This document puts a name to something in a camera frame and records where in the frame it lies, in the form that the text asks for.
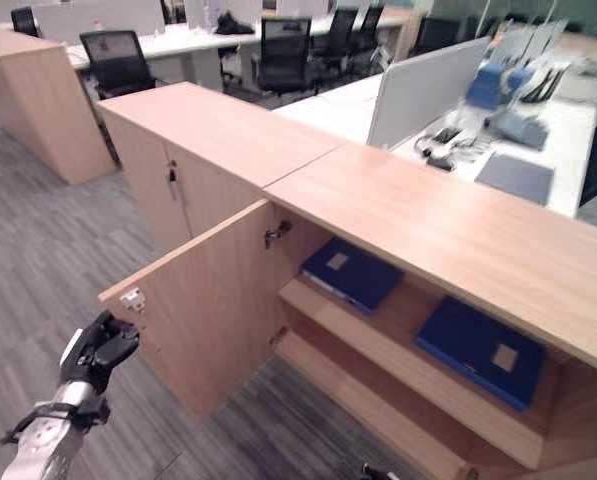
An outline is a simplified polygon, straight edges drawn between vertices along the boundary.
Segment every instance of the wooden cabinet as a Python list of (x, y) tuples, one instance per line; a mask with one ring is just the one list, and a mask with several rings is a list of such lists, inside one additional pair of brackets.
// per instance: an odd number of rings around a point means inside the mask
[[(281, 220), (292, 229), (266, 249), (265, 233)], [(442, 287), (409, 272), (367, 319), (297, 278), (300, 264), (331, 236), (258, 200), (101, 300), (142, 327), (143, 356), (200, 418), (275, 347), (431, 478), (466, 478), (472, 468), (483, 479), (561, 478), (565, 466), (587, 466), (584, 478), (597, 478), (596, 369), (550, 347), (532, 408), (511, 409), (414, 345), (447, 293)], [(146, 296), (142, 314), (120, 305), (133, 287)]]
[[(184, 98), (203, 98), (188, 88)], [(211, 104), (227, 111), (223, 102)], [(135, 115), (137, 131), (147, 120), (135, 108), (113, 115)], [(280, 121), (239, 113), (243, 124)], [(481, 479), (597, 479), (596, 228), (308, 131), (274, 124), (281, 145), (243, 127), (242, 148), (216, 143), (234, 125), (218, 115), (208, 140), (176, 123), (162, 149), (162, 131), (120, 143), (121, 158), (144, 152), (141, 161), (158, 164), (138, 172), (156, 182), (163, 163), (192, 166), (179, 175), (189, 198), (158, 194), (194, 238), (100, 296), (141, 326), (142, 354), (191, 413), (210, 415), (275, 351), (430, 478), (475, 469)], [(132, 187), (147, 190), (132, 171)], [(291, 228), (278, 235), (283, 220)], [(370, 318), (299, 276), (333, 235), (406, 272)], [(134, 287), (146, 296), (140, 314), (119, 300)], [(530, 409), (511, 409), (415, 345), (445, 295), (547, 346)]]
[[(344, 143), (191, 83), (98, 105), (162, 253), (231, 217), (262, 198), (265, 186)], [(170, 183), (172, 170), (176, 181)]]
[(0, 30), (0, 125), (72, 185), (115, 169), (57, 43)]

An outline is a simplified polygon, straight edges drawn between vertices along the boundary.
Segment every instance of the blue folder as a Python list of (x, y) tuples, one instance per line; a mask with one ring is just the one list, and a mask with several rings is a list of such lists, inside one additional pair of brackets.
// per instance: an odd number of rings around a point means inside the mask
[(334, 238), (302, 265), (302, 274), (371, 315), (403, 273), (361, 248)]
[(446, 297), (416, 341), (513, 408), (531, 405), (545, 358), (545, 347), (531, 338)]

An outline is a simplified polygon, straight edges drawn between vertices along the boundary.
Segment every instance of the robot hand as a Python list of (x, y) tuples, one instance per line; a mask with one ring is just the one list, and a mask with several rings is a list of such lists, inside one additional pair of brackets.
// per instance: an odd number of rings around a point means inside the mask
[(7, 432), (2, 444), (17, 443), (18, 453), (2, 480), (61, 480), (94, 425), (107, 422), (104, 392), (114, 367), (138, 348), (133, 325), (103, 312), (84, 331), (79, 329), (60, 362), (58, 390), (51, 402), (33, 411)]

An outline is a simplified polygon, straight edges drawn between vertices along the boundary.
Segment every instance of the wooden shelf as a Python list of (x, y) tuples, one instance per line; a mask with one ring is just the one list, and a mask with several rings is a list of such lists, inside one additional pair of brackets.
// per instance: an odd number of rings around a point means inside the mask
[[(314, 346), (303, 335), (321, 345)], [(464, 474), (473, 433), (402, 383), (385, 379), (389, 376), (384, 371), (332, 338), (333, 343), (323, 342), (322, 335), (305, 334), (304, 329), (289, 332), (277, 352), (426, 475), (454, 480)], [(406, 405), (407, 413), (385, 397)]]
[(543, 365), (532, 407), (518, 412), (414, 343), (442, 294), (413, 275), (371, 317), (300, 278), (280, 297), (521, 465), (538, 467), (560, 372), (552, 359)]

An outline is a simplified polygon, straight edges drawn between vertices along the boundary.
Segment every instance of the office desk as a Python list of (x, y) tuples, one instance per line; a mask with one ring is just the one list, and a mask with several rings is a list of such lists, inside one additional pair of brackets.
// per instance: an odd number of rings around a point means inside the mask
[[(151, 123), (154, 105), (171, 125)], [(162, 151), (172, 135), (182, 152), (170, 160), (186, 152), (184, 175), (200, 176), (191, 203), (211, 209), (243, 187), (253, 196), (100, 296), (142, 329), (141, 354), (194, 416), (277, 353), (430, 478), (465, 479), (472, 467), (483, 480), (568, 478), (563, 468), (597, 478), (595, 227), (192, 85), (101, 109), (123, 161), (147, 137)], [(205, 136), (226, 131), (218, 144)], [(144, 155), (162, 178), (167, 159)], [(407, 272), (371, 319), (298, 277), (332, 235)], [(145, 294), (142, 313), (121, 305), (132, 288)], [(415, 346), (446, 294), (546, 344), (529, 410)]]
[[(381, 18), (379, 29), (392, 29), (394, 37), (400, 38), (403, 25), (415, 22), (410, 17), (385, 15)], [(329, 32), (331, 18), (315, 20), (312, 35), (325, 35)], [(361, 22), (354, 28), (359, 29)], [(200, 29), (189, 30), (186, 24), (167, 25), (166, 32), (158, 36), (139, 38), (145, 58), (150, 64), (152, 74), (170, 83), (191, 81), (206, 88), (222, 91), (220, 76), (219, 48), (241, 47), (243, 85), (257, 90), (253, 83), (250, 58), (260, 50), (260, 32), (253, 35), (215, 35)], [(403, 42), (393, 40), (394, 48), (404, 49)], [(82, 71), (89, 67), (89, 60), (82, 45), (67, 48), (69, 60), (74, 69)]]
[(0, 125), (70, 184), (115, 168), (56, 43), (0, 30)]
[[(570, 62), (579, 54), (554, 52), (550, 61)], [(285, 118), (318, 128), (327, 133), (339, 135), (347, 140), (365, 143), (371, 128), (371, 120), (382, 75), (355, 82), (327, 93), (296, 102), (274, 110)], [(473, 163), (457, 162), (451, 175), (473, 181), (485, 165), (493, 150), (508, 153), (527, 161), (555, 168), (547, 208), (569, 217), (575, 217), (580, 194), (585, 180), (587, 161), (597, 125), (597, 104), (579, 104), (553, 98), (543, 105), (518, 104), (523, 115), (537, 115), (550, 129), (550, 135), (543, 151), (525, 148), (509, 141), (496, 141), (488, 155), (481, 155)], [(483, 120), (492, 112), (465, 106), (461, 113), (460, 127), (465, 132), (456, 140), (475, 136)], [(455, 112), (431, 123), (420, 133), (397, 145), (392, 152), (418, 163), (424, 163), (415, 152), (415, 141), (427, 133), (440, 130), (450, 124)]]

